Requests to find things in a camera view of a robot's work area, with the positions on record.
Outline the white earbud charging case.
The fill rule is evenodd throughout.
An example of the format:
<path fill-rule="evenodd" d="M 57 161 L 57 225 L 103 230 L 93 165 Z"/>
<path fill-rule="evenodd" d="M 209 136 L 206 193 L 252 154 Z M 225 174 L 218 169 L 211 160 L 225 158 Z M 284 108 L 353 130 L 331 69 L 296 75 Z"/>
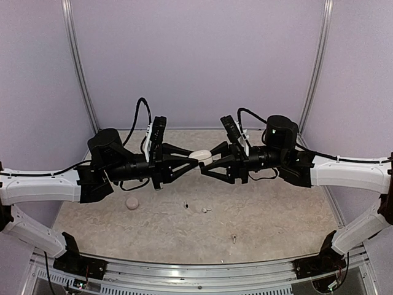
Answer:
<path fill-rule="evenodd" d="M 207 166 L 207 165 L 213 163 L 212 153 L 211 153 L 211 151 L 209 151 L 207 149 L 193 151 L 190 153 L 188 158 L 195 159 L 198 161 L 198 163 L 202 163 L 204 166 Z"/>

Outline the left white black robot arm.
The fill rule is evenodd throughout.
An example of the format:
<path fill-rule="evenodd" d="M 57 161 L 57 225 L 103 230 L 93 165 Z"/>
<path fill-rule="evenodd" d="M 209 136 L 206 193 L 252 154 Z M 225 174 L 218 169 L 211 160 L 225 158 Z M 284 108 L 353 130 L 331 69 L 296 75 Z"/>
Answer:
<path fill-rule="evenodd" d="M 88 140 L 91 159 L 71 168 L 43 173 L 1 169 L 1 232 L 43 250 L 72 273 L 82 272 L 86 260 L 75 238 L 30 218 L 17 204 L 49 200 L 96 203 L 122 181 L 149 179 L 160 189 L 198 165 L 190 151 L 163 143 L 162 131 L 153 139 L 147 155 L 135 154 L 125 148 L 116 129 L 107 128 Z"/>

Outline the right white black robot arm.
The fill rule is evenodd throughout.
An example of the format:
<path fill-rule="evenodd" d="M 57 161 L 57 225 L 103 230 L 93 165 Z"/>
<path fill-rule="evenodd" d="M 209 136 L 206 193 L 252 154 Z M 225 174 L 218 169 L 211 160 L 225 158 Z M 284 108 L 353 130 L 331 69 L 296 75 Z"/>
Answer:
<path fill-rule="evenodd" d="M 297 144 L 298 125 L 281 115 L 270 116 L 261 146 L 250 146 L 240 123 L 232 116 L 221 122 L 228 143 L 211 152 L 221 157 L 200 163 L 201 173 L 233 184 L 246 183 L 250 172 L 275 169 L 284 181 L 299 187 L 342 186 L 380 194 L 380 200 L 353 222 L 326 236 L 314 268 L 326 273 L 351 248 L 392 225 L 392 157 L 379 159 L 342 158 L 311 151 Z"/>

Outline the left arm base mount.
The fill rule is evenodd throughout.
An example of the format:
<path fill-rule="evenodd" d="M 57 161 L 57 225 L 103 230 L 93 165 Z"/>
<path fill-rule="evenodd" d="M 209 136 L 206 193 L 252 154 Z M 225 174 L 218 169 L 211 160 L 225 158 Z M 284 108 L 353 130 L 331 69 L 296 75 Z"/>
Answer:
<path fill-rule="evenodd" d="M 63 232 L 66 252 L 55 258 L 53 267 L 57 270 L 85 278 L 102 280 L 107 269 L 107 261 L 81 255 L 75 238 Z"/>

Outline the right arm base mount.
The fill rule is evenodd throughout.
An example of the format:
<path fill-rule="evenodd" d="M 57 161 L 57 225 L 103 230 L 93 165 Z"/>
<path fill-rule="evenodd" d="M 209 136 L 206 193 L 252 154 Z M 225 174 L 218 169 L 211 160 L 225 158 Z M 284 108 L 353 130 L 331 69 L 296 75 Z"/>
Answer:
<path fill-rule="evenodd" d="M 332 248 L 332 240 L 336 231 L 329 233 L 321 246 L 317 255 L 293 261 L 297 279 L 314 277 L 325 273 L 345 269 L 347 262 L 344 254 L 339 254 Z"/>

